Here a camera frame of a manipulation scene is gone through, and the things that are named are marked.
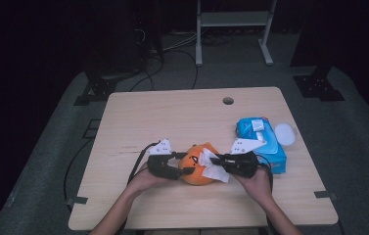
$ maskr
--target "white paper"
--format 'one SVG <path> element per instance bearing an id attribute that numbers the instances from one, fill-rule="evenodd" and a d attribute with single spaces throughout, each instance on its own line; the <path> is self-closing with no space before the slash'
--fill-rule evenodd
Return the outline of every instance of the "white paper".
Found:
<path id="1" fill-rule="evenodd" d="M 200 153 L 199 157 L 199 165 L 203 165 L 206 168 L 203 170 L 202 176 L 220 180 L 225 183 L 229 182 L 229 173 L 227 173 L 221 165 L 213 164 L 210 158 L 218 159 L 218 156 L 209 149 L 203 148 L 203 152 Z"/>

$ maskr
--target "wooden table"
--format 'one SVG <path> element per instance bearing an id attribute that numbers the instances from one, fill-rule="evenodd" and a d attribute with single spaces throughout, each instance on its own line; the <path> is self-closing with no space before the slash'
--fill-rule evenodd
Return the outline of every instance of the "wooden table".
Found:
<path id="1" fill-rule="evenodd" d="M 225 97 L 234 103 L 225 105 Z M 112 94 L 78 191 L 78 197 L 88 200 L 85 205 L 74 205 L 69 227 L 90 230 L 100 221 L 147 145 L 168 138 L 174 151 L 186 152 L 193 144 L 210 142 L 219 153 L 228 153 L 236 138 L 236 122 L 249 117 L 267 117 L 273 127 L 286 122 L 297 133 L 297 142 L 284 147 L 287 173 L 274 176 L 273 195 L 283 211 L 297 225 L 336 223 L 338 216 L 330 199 L 314 195 L 325 187 L 281 91 L 258 87 Z M 262 209 L 230 177 L 229 183 L 191 186 L 178 180 L 150 189 L 135 201 L 126 228 L 266 224 Z"/>

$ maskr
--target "metal stand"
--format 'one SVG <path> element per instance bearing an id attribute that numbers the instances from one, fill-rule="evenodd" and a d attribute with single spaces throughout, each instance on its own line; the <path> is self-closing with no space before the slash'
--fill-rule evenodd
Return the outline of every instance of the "metal stand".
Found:
<path id="1" fill-rule="evenodd" d="M 317 66 L 311 75 L 294 76 L 294 81 L 304 98 L 319 98 L 321 101 L 343 101 L 340 91 L 327 80 L 331 66 Z"/>
<path id="2" fill-rule="evenodd" d="M 273 15 L 277 0 L 272 0 L 269 11 L 262 12 L 216 12 L 202 13 L 201 1 L 197 1 L 197 42 L 196 42 L 196 65 L 203 64 L 202 55 L 202 27 L 206 26 L 253 26 L 264 25 L 263 38 L 258 40 L 260 50 L 268 66 L 273 65 L 266 43 L 272 25 Z"/>
<path id="3" fill-rule="evenodd" d="M 108 71 L 108 74 L 103 74 L 103 72 L 100 72 L 99 64 L 93 58 L 83 65 L 83 69 L 89 82 L 82 95 L 77 96 L 74 102 L 75 106 L 86 106 L 90 102 L 107 101 L 109 96 L 115 92 L 119 81 L 135 76 L 140 72 L 135 70 L 129 73 L 116 74 L 116 71 Z"/>

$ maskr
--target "orange plush toy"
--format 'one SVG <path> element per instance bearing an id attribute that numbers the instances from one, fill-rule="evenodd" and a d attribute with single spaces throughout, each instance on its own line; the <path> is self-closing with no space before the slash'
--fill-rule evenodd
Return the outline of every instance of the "orange plush toy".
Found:
<path id="1" fill-rule="evenodd" d="M 203 152 L 203 148 L 212 151 L 214 154 L 218 154 L 209 142 L 203 145 L 195 145 L 187 151 L 187 155 L 181 159 L 178 167 L 183 169 L 184 167 L 194 167 L 192 174 L 183 174 L 182 178 L 192 185 L 205 185 L 211 183 L 213 179 L 202 176 L 205 166 L 199 164 L 200 153 Z"/>

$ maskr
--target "blue tissue pack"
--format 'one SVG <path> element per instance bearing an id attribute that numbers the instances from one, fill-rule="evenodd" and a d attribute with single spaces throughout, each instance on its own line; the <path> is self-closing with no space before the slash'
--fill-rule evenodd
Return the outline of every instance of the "blue tissue pack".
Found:
<path id="1" fill-rule="evenodd" d="M 263 123 L 258 131 L 255 131 L 255 123 Z M 285 173 L 287 156 L 282 149 L 281 144 L 278 143 L 276 135 L 273 132 L 272 126 L 266 117 L 246 117 L 237 122 L 236 133 L 238 138 L 243 139 L 260 139 L 266 140 L 266 144 L 255 149 L 254 153 L 258 155 L 260 163 L 271 165 L 272 173 Z"/>

